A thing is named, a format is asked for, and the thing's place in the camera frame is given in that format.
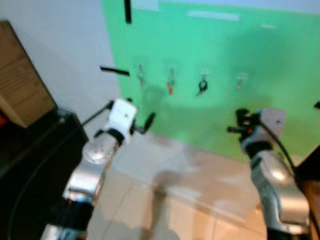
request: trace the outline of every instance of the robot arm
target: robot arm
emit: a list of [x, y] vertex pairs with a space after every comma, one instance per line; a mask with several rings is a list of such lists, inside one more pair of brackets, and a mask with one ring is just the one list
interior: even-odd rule
[[152, 113], [142, 128], [134, 125], [137, 113], [138, 108], [129, 101], [114, 102], [107, 124], [84, 145], [81, 162], [71, 174], [61, 204], [55, 208], [41, 240], [87, 238], [87, 227], [114, 155], [123, 142], [130, 142], [135, 130], [145, 133], [155, 117]]
[[278, 136], [285, 113], [267, 108], [251, 114], [240, 109], [236, 116], [239, 127], [229, 127], [228, 132], [241, 134], [241, 149], [250, 157], [251, 180], [260, 196], [268, 239], [309, 239], [308, 201], [281, 156], [273, 150], [273, 139], [259, 125], [264, 123]]

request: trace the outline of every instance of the white wall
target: white wall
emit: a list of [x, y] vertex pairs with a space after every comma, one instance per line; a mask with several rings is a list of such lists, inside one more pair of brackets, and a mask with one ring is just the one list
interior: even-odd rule
[[[192, 1], [239, 4], [239, 0]], [[320, 11], [319, 0], [244, 0], [242, 5]], [[99, 70], [100, 65], [113, 65], [101, 10], [100, 0], [0, 0], [0, 18], [12, 23], [58, 106], [75, 112], [81, 121], [119, 96], [116, 76]], [[89, 136], [105, 118], [86, 128]], [[235, 219], [243, 219], [258, 200], [248, 164], [152, 134], [136, 135], [133, 144], [119, 152], [114, 166]]]

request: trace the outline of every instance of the green screen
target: green screen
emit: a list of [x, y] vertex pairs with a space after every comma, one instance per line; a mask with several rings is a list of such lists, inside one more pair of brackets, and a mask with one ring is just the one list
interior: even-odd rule
[[[281, 140], [304, 156], [319, 143], [320, 16], [212, 4], [160, 2], [159, 11], [104, 0], [103, 12], [124, 97], [131, 97], [152, 132], [203, 150], [246, 159], [235, 110], [279, 108], [287, 113]], [[142, 88], [139, 65], [144, 74]], [[173, 94], [167, 88], [174, 69]], [[208, 89], [202, 95], [202, 73]]]

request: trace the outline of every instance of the black cable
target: black cable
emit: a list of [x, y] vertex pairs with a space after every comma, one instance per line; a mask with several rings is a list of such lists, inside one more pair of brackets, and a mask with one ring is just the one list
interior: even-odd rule
[[[292, 161], [288, 151], [286, 150], [285, 146], [281, 143], [281, 141], [279, 140], [279, 138], [263, 123], [260, 122], [260, 126], [263, 127], [263, 129], [276, 141], [276, 143], [279, 145], [280, 149], [283, 151], [285, 157], [287, 158], [290, 166], [291, 166], [291, 170], [293, 172], [293, 176], [296, 182], [297, 187], [303, 192], [302, 190], [302, 180], [296, 170], [296, 166], [294, 165], [294, 162]], [[320, 240], [320, 228], [319, 228], [319, 224], [317, 221], [317, 218], [315, 216], [315, 213], [312, 211], [312, 209], [310, 208], [310, 218], [311, 221], [313, 222], [315, 231], [316, 231], [316, 235], [318, 237], [318, 239]]]
[[29, 179], [26, 181], [26, 183], [23, 185], [22, 190], [20, 191], [19, 196], [17, 197], [10, 218], [9, 218], [9, 224], [8, 224], [8, 233], [7, 233], [7, 239], [12, 240], [11, 238], [11, 231], [12, 231], [12, 225], [15, 219], [16, 210], [18, 208], [18, 205], [21, 201], [21, 198], [23, 197], [24, 193], [27, 191], [30, 183], [35, 178], [41, 167], [49, 160], [50, 156], [54, 154], [60, 146], [62, 146], [73, 134], [75, 134], [77, 131], [82, 129], [85, 125], [87, 125], [89, 122], [91, 122], [93, 119], [95, 119], [97, 116], [99, 116], [101, 113], [103, 113], [106, 109], [111, 109], [113, 106], [114, 101], [110, 101], [106, 106], [101, 108], [99, 111], [97, 111], [95, 114], [90, 116], [87, 120], [85, 120], [80, 126], [78, 126], [73, 131], [69, 132], [60, 142], [58, 142], [47, 154], [46, 158], [35, 168], [32, 175], [29, 177]]

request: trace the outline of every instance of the tile floor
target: tile floor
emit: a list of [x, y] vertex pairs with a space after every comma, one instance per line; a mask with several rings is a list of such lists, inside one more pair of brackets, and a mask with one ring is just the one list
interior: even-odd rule
[[88, 240], [265, 240], [255, 209], [237, 227], [111, 171], [94, 210]]

